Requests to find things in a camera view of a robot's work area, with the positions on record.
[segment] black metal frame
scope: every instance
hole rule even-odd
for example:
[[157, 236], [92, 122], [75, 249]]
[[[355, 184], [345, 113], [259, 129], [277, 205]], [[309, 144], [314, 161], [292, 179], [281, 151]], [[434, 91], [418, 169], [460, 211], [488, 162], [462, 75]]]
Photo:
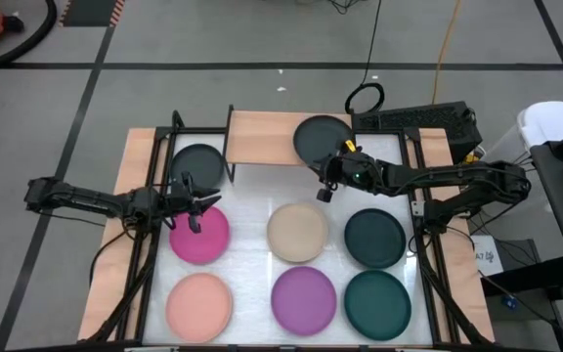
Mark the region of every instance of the black metal frame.
[[[234, 111], [234, 107], [230, 106], [229, 107], [229, 111], [228, 111], [228, 118], [227, 118], [227, 126], [226, 127], [186, 127], [184, 126], [184, 123], [181, 120], [181, 117], [179, 116], [178, 113], [176, 113], [176, 111], [173, 114], [173, 126], [170, 127], [157, 127], [155, 129], [155, 134], [154, 134], [154, 138], [153, 138], [153, 146], [152, 146], [152, 155], [151, 155], [151, 159], [150, 159], [150, 165], [148, 168], [148, 173], [147, 173], [147, 180], [146, 180], [146, 186], [151, 186], [153, 184], [153, 180], [155, 179], [155, 175], [156, 175], [156, 170], [158, 167], [158, 164], [161, 162], [159, 160], [159, 151], [161, 148], [162, 143], [166, 140], [166, 143], [168, 143], [167, 145], [167, 152], [166, 152], [166, 156], [164, 158], [163, 161], [163, 172], [162, 172], [162, 177], [161, 177], [161, 185], [160, 186], [160, 193], [165, 195], [168, 192], [168, 187], [166, 187], [165, 185], [167, 184], [167, 181], [169, 179], [169, 175], [170, 175], [170, 162], [172, 159], [172, 156], [174, 154], [174, 148], [175, 148], [175, 142], [178, 138], [178, 135], [180, 134], [223, 134], [225, 136], [225, 141], [224, 141], [224, 145], [223, 145], [223, 157], [226, 157], [226, 153], [227, 153], [227, 143], [228, 143], [228, 136], [229, 136], [229, 131], [230, 131], [230, 126], [231, 126], [231, 119], [232, 119], [232, 112]], [[420, 140], [418, 138], [418, 129], [417, 128], [400, 128], [400, 129], [391, 129], [391, 130], [380, 130], [380, 131], [372, 131], [372, 130], [365, 130], [365, 129], [356, 129], [353, 126], [352, 123], [352, 132], [353, 132], [353, 136], [354, 136], [354, 140], [355, 140], [355, 136], [357, 134], [379, 134], [379, 135], [394, 135], [397, 136], [397, 138], [399, 139], [399, 146], [400, 146], [400, 150], [401, 150], [401, 156], [402, 156], [402, 162], [403, 165], [406, 166], [410, 166], [410, 157], [408, 154], [408, 146], [407, 146], [407, 139], [410, 139], [413, 143], [414, 146], [414, 153], [416, 156], [416, 162], [418, 167], [424, 167], [424, 159], [423, 159], [423, 153], [422, 153], [422, 146], [420, 145]], [[228, 171], [228, 176], [230, 178], [230, 180], [233, 182], [234, 181], [234, 176], [236, 173], [236, 166], [234, 164], [232, 164], [232, 167], [229, 167], [229, 163], [227, 163], [226, 161], [226, 170]], [[429, 190], [423, 190], [424, 192], [424, 196], [425, 199], [429, 199], [431, 197], [431, 195], [429, 194]], [[411, 207], [411, 202], [413, 200], [416, 200], [416, 196], [415, 196], [415, 192], [410, 192], [408, 194], [408, 197], [410, 199], [410, 207]], [[421, 227], [421, 223], [419, 221], [419, 219], [412, 219], [412, 223], [413, 223], [413, 233], [416, 235], [415, 236], [415, 244], [416, 244], [416, 248], [418, 251], [422, 251], [422, 253], [425, 253], [425, 245], [424, 245], [424, 241], [423, 241], [423, 230]], [[147, 260], [152, 260], [153, 263], [156, 260], [156, 256], [157, 256], [157, 248], [158, 248], [158, 244], [159, 244], [159, 238], [160, 238], [160, 228], [157, 227], [155, 228], [151, 233], [151, 243], [149, 246], [149, 252], [148, 252], [148, 259]], [[125, 286], [125, 290], [127, 291], [130, 287], [132, 287], [132, 284], [134, 284], [134, 279], [136, 278], [137, 273], [139, 272], [139, 264], [140, 264], [140, 260], [141, 260], [141, 254], [142, 254], [142, 249], [143, 249], [143, 243], [145, 241], [146, 237], [145, 234], [143, 233], [139, 233], [137, 232], [135, 235], [135, 241], [134, 241], [134, 247], [132, 249], [132, 255], [130, 257], [130, 265], [128, 268], [128, 273], [127, 273], [127, 281], [126, 281], [126, 286]], [[433, 245], [436, 245], [436, 250], [435, 252], [438, 254], [435, 256], [435, 260], [436, 260], [436, 264], [438, 266], [439, 269], [439, 273], [440, 273], [440, 279], [443, 285], [445, 285], [445, 287], [449, 287], [448, 284], [448, 279], [447, 279], [447, 273], [446, 273], [446, 266], [445, 266], [445, 262], [444, 262], [444, 256], [442, 255], [442, 248], [440, 246], [440, 238], [438, 236], [436, 236], [435, 238], [432, 238], [432, 243]], [[105, 342], [85, 342], [85, 343], [81, 343], [81, 344], [74, 344], [74, 345], [64, 345], [64, 346], [52, 346], [52, 347], [40, 347], [40, 348], [31, 348], [31, 349], [27, 349], [27, 350], [23, 350], [26, 352], [65, 352], [65, 351], [121, 351], [124, 348], [131, 348], [131, 347], [142, 347], [142, 338], [143, 338], [143, 334], [145, 331], [145, 323], [146, 323], [146, 316], [148, 313], [148, 309], [149, 309], [149, 300], [150, 300], [150, 295], [151, 295], [151, 289], [152, 289], [152, 278], [153, 278], [153, 274], [151, 273], [145, 280], [145, 282], [143, 283], [143, 286], [141, 287], [141, 303], [140, 303], [140, 310], [139, 310], [139, 314], [138, 314], [138, 318], [137, 318], [137, 322], [136, 322], [136, 328], [135, 328], [135, 333], [134, 333], [134, 339], [130, 339], [130, 340], [126, 340], [125, 339], [125, 332], [127, 329], [127, 324], [128, 324], [128, 320], [129, 320], [129, 308], [127, 309], [127, 312], [125, 314], [123, 314], [121, 320], [119, 321], [117, 327], [116, 327], [116, 335], [115, 335], [115, 341], [105, 341]], [[422, 280], [422, 286], [423, 286], [423, 291], [424, 291], [424, 296], [425, 296], [425, 303], [427, 305], [427, 318], [429, 321], [429, 326], [430, 326], [430, 333], [431, 333], [431, 337], [432, 337], [432, 342], [433, 345], [436, 346], [437, 344], [441, 343], [440, 340], [440, 331], [438, 328], [438, 321], [436, 318], [436, 306], [435, 306], [435, 299], [434, 299], [434, 295], [433, 295], [433, 288], [431, 286], [431, 284], [429, 284], [429, 282], [421, 276], [421, 280]], [[457, 325], [455, 324], [455, 320], [453, 319], [453, 317], [451, 317], [450, 313], [447, 311], [448, 314], [448, 323], [449, 323], [449, 330], [451, 333], [451, 339], [452, 342], [455, 343], [459, 343], [459, 338], [458, 338], [458, 334], [457, 334]], [[238, 350], [257, 350], [257, 351], [279, 351], [279, 347], [243, 347], [241, 346], [240, 348], [238, 348], [235, 345], [228, 345], [227, 347], [225, 347], [228, 351], [238, 351]], [[207, 351], [219, 351], [222, 350], [223, 347], [220, 346], [200, 346], [200, 347], [193, 347], [193, 346], [189, 346], [186, 349], [188, 350], [198, 350], [198, 351], [203, 351], [203, 350], [207, 350]], [[319, 350], [319, 348], [297, 348], [297, 350]], [[343, 348], [342, 350], [345, 351], [363, 351], [363, 350], [367, 350], [368, 347], [361, 345], [359, 347], [349, 347], [349, 348]], [[384, 346], [383, 348], [377, 348], [376, 350], [383, 350], [383, 351], [394, 351], [394, 348], [392, 347], [387, 347]]]

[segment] purple plate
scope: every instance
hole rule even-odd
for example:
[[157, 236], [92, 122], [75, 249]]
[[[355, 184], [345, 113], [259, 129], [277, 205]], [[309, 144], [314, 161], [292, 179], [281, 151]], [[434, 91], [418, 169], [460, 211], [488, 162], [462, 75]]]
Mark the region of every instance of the purple plate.
[[321, 271], [301, 266], [278, 278], [271, 294], [273, 315], [295, 334], [308, 336], [327, 327], [336, 313], [336, 291]]

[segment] pink plate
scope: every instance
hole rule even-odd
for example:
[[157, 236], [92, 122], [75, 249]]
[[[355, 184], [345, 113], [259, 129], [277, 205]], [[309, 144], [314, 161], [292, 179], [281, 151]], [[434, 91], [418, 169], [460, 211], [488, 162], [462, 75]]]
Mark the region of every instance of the pink plate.
[[230, 241], [230, 224], [218, 208], [211, 207], [197, 217], [201, 232], [195, 234], [188, 225], [188, 214], [175, 218], [175, 230], [171, 230], [169, 241], [178, 257], [193, 264], [206, 264], [227, 248]]

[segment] yellow cable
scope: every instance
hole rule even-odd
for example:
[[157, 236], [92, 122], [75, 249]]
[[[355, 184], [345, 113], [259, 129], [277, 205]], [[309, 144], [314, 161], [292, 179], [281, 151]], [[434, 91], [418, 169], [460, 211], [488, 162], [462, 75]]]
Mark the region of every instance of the yellow cable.
[[455, 19], [457, 18], [457, 13], [459, 12], [459, 5], [461, 5], [461, 0], [455, 0], [454, 13], [451, 16], [449, 27], [447, 27], [445, 41], [442, 42], [442, 48], [440, 49], [440, 57], [438, 57], [438, 64], [436, 65], [436, 72], [434, 73], [434, 93], [431, 95], [432, 105], [436, 104], [436, 93], [438, 92], [438, 76], [440, 75], [440, 67], [442, 66], [442, 60], [445, 58], [445, 53], [447, 52], [447, 47], [449, 46], [449, 39], [451, 38], [451, 32], [454, 29]]

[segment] dark green plate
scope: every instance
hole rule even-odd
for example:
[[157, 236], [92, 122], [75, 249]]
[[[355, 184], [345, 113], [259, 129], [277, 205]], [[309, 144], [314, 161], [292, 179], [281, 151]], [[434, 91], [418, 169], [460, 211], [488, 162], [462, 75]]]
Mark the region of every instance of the dark green plate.
[[389, 340], [403, 332], [411, 316], [406, 288], [392, 275], [368, 270], [356, 275], [344, 292], [344, 310], [351, 325], [374, 340]]
[[406, 250], [406, 234], [399, 221], [372, 208], [358, 211], [347, 221], [344, 242], [349, 253], [371, 269], [395, 264]]

